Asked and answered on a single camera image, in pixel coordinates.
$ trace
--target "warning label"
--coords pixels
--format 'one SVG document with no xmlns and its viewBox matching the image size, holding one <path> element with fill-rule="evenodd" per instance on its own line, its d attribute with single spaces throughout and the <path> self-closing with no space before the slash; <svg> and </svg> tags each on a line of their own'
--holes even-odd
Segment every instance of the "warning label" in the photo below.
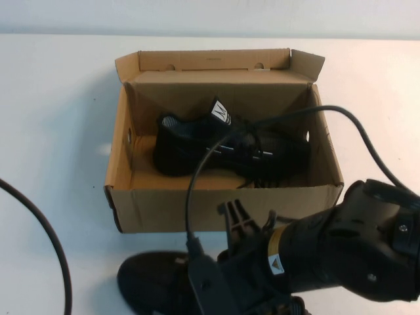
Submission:
<svg viewBox="0 0 420 315">
<path fill-rule="evenodd" d="M 280 260 L 280 256 L 278 254 L 268 256 L 268 263 L 273 275 L 284 274 L 282 261 Z"/>
<path fill-rule="evenodd" d="M 270 241 L 268 242 L 268 249 L 267 249 L 268 256 L 278 254 L 278 247 L 280 245 L 280 239 L 282 238 L 282 234 L 286 228 L 287 228 L 287 225 L 281 226 L 274 230 L 273 234 L 271 235 Z"/>
</svg>

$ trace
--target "black wire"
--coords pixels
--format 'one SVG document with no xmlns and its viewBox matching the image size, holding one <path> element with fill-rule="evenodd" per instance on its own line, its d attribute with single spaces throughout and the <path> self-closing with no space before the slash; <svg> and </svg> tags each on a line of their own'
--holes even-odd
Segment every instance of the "black wire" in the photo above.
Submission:
<svg viewBox="0 0 420 315">
<path fill-rule="evenodd" d="M 370 155 L 372 156 L 375 163 L 378 165 L 380 170 L 385 174 L 386 177 L 397 187 L 404 188 L 410 192 L 412 192 L 408 187 L 406 187 L 402 182 L 400 182 L 394 174 L 391 173 L 391 171 L 388 169 L 388 167 L 383 163 L 381 158 L 379 157 L 378 153 L 376 152 L 375 148 L 373 147 L 372 142 L 370 141 L 368 134 L 366 133 L 366 130 L 363 128 L 362 124 L 358 119 L 350 113 L 348 110 L 345 110 L 342 107 L 334 106 L 334 105 L 325 105 L 325 106 L 318 106 L 318 107 L 311 107 L 311 108 L 305 108 L 304 110 L 298 110 L 296 112 L 280 115 L 276 117 L 271 117 L 268 119 L 260 120 L 253 124 L 255 128 L 262 127 L 264 125 L 271 125 L 273 123 L 279 123 L 285 120 L 293 119 L 299 116 L 305 116 L 308 114 L 313 114 L 316 112 L 321 111 L 333 111 L 333 112 L 339 112 L 349 118 L 351 122 L 356 126 L 357 130 L 360 133 L 360 136 L 362 137 L 362 140 L 364 141 L 367 150 L 369 151 Z M 194 238 L 194 233 L 191 230 L 191 222 L 190 222 L 190 208 L 191 208 L 191 194 L 192 190 L 194 188 L 194 185 L 196 184 L 197 177 L 201 170 L 203 169 L 205 163 L 210 158 L 211 154 L 225 141 L 227 141 L 234 133 L 238 132 L 237 130 L 231 130 L 226 136 L 224 136 L 222 139 L 220 139 L 218 142 L 215 143 L 213 147 L 211 147 L 210 150 L 207 151 L 207 153 L 204 155 L 204 157 L 199 162 L 198 166 L 196 167 L 196 170 L 194 171 L 194 174 L 192 175 L 190 185 L 188 187 L 188 191 L 186 194 L 186 201 L 185 201 L 185 230 L 187 233 L 187 239 L 191 240 Z"/>
<path fill-rule="evenodd" d="M 39 223 L 41 223 L 42 227 L 50 238 L 52 246 L 54 246 L 55 252 L 57 253 L 58 260 L 60 261 L 60 266 L 63 273 L 65 295 L 64 315 L 70 315 L 72 313 L 72 281 L 70 279 L 70 271 L 68 268 L 66 256 L 64 254 L 60 240 L 54 232 L 53 227 L 48 222 L 47 218 L 42 214 L 41 210 L 36 207 L 36 205 L 34 205 L 21 192 L 19 192 L 7 182 L 3 181 L 1 178 L 0 188 L 4 189 L 10 195 L 15 197 L 22 205 L 27 207 L 28 210 L 31 211 L 33 215 L 35 215 L 35 218 L 37 218 Z"/>
</svg>

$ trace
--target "white wall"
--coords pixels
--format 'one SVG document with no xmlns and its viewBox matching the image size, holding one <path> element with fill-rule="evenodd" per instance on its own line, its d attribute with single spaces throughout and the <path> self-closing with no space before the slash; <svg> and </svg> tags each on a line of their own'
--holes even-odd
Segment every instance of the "white wall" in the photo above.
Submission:
<svg viewBox="0 0 420 315">
<path fill-rule="evenodd" d="M 0 0 L 2 33 L 419 39 L 418 0 Z"/>
</svg>

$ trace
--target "shoe box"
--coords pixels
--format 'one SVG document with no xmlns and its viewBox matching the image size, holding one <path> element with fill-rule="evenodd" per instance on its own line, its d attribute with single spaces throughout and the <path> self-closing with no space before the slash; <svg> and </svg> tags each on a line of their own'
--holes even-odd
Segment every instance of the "shoe box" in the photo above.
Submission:
<svg viewBox="0 0 420 315">
<path fill-rule="evenodd" d="M 231 115 L 249 121 L 321 106 L 315 82 L 323 64 L 323 57 L 293 49 L 138 51 L 117 59 L 122 87 L 104 191 L 118 230 L 184 231 L 190 176 L 162 175 L 152 161 L 162 113 L 194 119 L 215 96 Z M 271 209 L 301 218 L 335 205 L 343 177 L 324 113 L 273 128 L 308 138 L 308 171 L 273 188 L 242 189 L 236 188 L 244 178 L 232 171 L 203 171 L 192 194 L 195 231 L 225 230 L 217 206 L 236 199 L 261 225 Z"/>
</svg>

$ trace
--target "black shoe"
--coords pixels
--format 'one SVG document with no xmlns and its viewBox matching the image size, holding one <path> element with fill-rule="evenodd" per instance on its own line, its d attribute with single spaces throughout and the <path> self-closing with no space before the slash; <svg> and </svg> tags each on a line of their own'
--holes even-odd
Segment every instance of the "black shoe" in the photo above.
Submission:
<svg viewBox="0 0 420 315">
<path fill-rule="evenodd" d="M 199 315 L 187 273 L 187 254 L 144 253 L 128 258 L 119 268 L 118 287 L 139 315 Z"/>
<path fill-rule="evenodd" d="M 305 171 L 310 146 L 268 131 L 256 131 L 240 118 L 234 118 L 215 98 L 209 113 L 199 119 L 183 121 L 173 114 L 158 121 L 154 164 L 165 175 L 182 176 L 194 172 L 206 151 L 232 129 L 245 125 L 247 133 L 236 133 L 219 146 L 207 168 L 231 169 L 247 179 L 282 180 Z"/>
</svg>

